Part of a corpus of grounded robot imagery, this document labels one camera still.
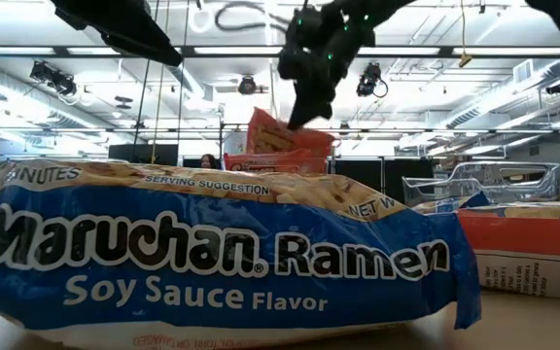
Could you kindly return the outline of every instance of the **black robotic arm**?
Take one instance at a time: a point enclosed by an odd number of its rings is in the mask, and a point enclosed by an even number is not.
[[[527,0],[550,15],[560,30],[560,0]],[[280,52],[278,72],[295,81],[289,129],[332,117],[335,88],[361,47],[375,45],[373,29],[413,0],[335,0],[321,11],[307,3],[296,10]]]

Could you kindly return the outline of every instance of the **table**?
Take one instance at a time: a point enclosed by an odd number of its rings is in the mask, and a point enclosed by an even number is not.
[[[280,350],[543,350],[560,349],[560,300],[494,292],[483,294],[483,319],[453,331],[455,305],[408,325]],[[0,350],[68,350],[28,334],[0,317]]]

